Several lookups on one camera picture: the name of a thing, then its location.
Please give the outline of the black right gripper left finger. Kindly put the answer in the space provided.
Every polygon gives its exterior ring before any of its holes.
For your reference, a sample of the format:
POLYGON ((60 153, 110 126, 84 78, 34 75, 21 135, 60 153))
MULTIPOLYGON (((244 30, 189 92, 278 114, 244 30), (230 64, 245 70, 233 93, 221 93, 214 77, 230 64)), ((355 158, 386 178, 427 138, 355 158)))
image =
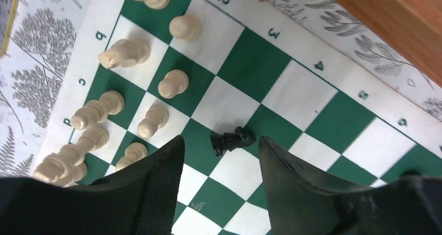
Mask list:
POLYGON ((174 137, 89 185, 1 179, 1 234, 171 234, 185 158, 174 137))

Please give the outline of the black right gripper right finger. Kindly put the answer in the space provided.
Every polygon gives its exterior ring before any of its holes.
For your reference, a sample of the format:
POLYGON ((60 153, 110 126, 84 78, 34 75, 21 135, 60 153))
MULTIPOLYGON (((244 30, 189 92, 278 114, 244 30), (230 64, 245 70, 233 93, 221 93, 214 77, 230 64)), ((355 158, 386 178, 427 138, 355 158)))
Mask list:
POLYGON ((441 234, 441 177, 407 175, 374 188, 264 135, 258 151, 272 234, 441 234))

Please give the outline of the black piece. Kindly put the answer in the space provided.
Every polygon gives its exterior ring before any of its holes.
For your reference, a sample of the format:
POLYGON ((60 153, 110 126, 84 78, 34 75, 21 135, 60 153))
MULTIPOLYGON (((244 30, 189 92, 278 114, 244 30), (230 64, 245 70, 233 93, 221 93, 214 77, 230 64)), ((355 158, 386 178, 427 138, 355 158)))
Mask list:
POLYGON ((251 146, 256 142, 255 135, 239 126, 234 133, 224 133, 223 135, 214 133, 210 135, 210 141, 216 157, 223 157, 227 151, 237 148, 251 146))

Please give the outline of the white chess pieces row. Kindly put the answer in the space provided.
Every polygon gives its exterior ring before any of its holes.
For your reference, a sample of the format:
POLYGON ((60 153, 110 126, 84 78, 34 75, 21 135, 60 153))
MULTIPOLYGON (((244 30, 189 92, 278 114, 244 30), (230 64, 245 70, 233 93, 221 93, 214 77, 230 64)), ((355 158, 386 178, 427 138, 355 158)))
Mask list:
POLYGON ((81 184, 89 184, 114 171, 127 147, 127 139, 140 138, 137 126, 152 105, 164 107, 169 122, 147 139, 149 149, 181 134, 193 122, 192 115, 214 74, 171 45, 169 23, 192 12, 200 1, 171 0, 165 9, 154 10, 133 0, 92 0, 36 163, 57 153, 63 145, 77 142, 81 131, 73 127, 71 116, 107 91, 120 93, 125 106, 104 121, 110 140, 103 148, 86 155, 89 170, 81 184), (131 38, 140 38, 148 44, 148 60, 130 68, 104 68, 98 55, 118 40, 131 38))

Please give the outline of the orange wooden compartment tray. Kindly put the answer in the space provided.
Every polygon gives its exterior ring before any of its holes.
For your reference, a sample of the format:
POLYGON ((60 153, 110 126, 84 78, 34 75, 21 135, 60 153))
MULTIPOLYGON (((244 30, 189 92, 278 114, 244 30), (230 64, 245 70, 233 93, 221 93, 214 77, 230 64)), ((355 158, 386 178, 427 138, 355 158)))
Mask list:
POLYGON ((441 0, 336 0, 441 85, 441 0))

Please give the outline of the gold metal tin box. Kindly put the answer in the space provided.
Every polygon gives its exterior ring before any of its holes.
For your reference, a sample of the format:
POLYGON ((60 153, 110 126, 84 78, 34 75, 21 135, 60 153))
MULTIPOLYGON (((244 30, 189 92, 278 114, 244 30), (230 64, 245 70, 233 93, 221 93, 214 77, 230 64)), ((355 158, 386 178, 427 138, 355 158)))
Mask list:
POLYGON ((7 50, 19 0, 1 0, 1 57, 7 50))

